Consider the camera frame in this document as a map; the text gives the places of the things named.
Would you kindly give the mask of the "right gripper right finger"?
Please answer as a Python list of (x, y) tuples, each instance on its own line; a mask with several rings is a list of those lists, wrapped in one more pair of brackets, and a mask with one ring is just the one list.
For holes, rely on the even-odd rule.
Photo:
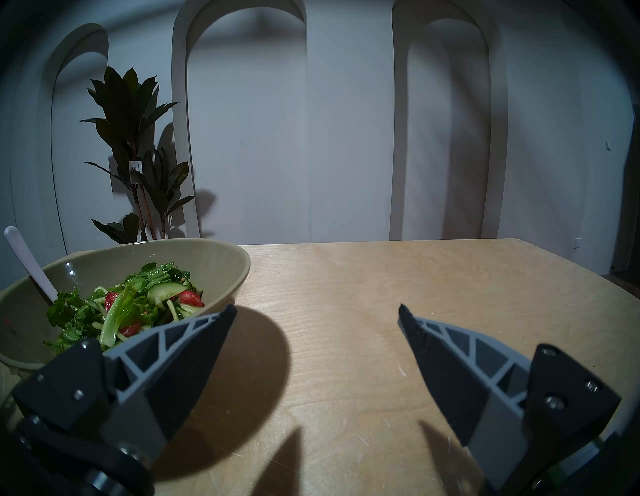
[(528, 359), (406, 305), (398, 325), (487, 494), (587, 494), (613, 468), (621, 438), (601, 435), (622, 399), (560, 348), (541, 343)]

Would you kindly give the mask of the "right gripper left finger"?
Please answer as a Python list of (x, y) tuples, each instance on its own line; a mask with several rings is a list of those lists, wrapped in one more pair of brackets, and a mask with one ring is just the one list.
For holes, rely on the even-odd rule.
[(24, 418), (153, 462), (195, 408), (237, 316), (224, 311), (157, 326), (103, 352), (73, 345), (13, 389)]

